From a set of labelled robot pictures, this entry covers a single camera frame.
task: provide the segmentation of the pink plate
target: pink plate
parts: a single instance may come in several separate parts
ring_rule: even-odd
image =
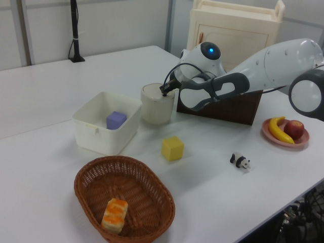
[[[285,143],[285,142],[281,142],[279,141],[278,139],[276,139],[272,133],[269,131],[269,122],[270,122],[271,119],[267,119],[263,122],[262,124],[262,131],[263,131],[263,134],[268,138],[270,139],[271,141],[277,143],[277,144],[280,144],[282,146],[286,146],[286,147],[302,147],[304,146],[308,140],[309,140],[309,133],[308,131],[305,129],[304,131],[304,134],[302,135],[301,138],[297,139],[297,140],[294,140],[295,144],[292,144],[292,143]],[[281,121],[278,122],[278,127],[281,129],[281,130],[284,130],[284,127],[286,125],[286,123],[289,122],[289,120],[286,120],[286,119],[283,119]]]

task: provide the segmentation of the white table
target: white table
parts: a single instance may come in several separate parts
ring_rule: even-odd
[[[101,154],[79,148],[72,114],[101,91],[140,98],[163,82],[178,59],[158,47],[0,72],[0,235],[2,242],[106,242],[73,190],[79,169]],[[274,116],[301,120],[304,149],[269,142],[261,124]],[[176,216],[155,242],[237,242],[324,178],[324,123],[303,117],[280,92],[263,95],[252,126],[176,112],[170,123],[141,121],[121,152],[146,163],[172,193]],[[160,154],[163,138],[185,143],[183,158]],[[229,162],[239,151],[249,172]]]

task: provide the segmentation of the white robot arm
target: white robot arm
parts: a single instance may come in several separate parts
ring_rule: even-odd
[[[239,94],[291,85],[293,108],[324,121],[324,57],[313,40],[295,39],[264,48],[228,73],[221,58],[213,43],[184,50],[170,81],[161,86],[162,93],[179,88],[182,103],[200,110]]]

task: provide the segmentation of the toy panda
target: toy panda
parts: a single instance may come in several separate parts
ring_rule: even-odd
[[[239,152],[234,152],[232,154],[231,159],[229,160],[232,164],[236,162],[236,167],[241,168],[244,167],[245,169],[250,168],[250,161],[247,160],[242,154]]]

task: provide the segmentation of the white plastic bin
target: white plastic bin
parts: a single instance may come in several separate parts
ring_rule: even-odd
[[[141,106],[134,98],[99,93],[72,116],[77,144],[105,155],[118,154],[138,129]],[[106,118],[114,111],[126,114],[127,120],[116,130],[106,129]]]

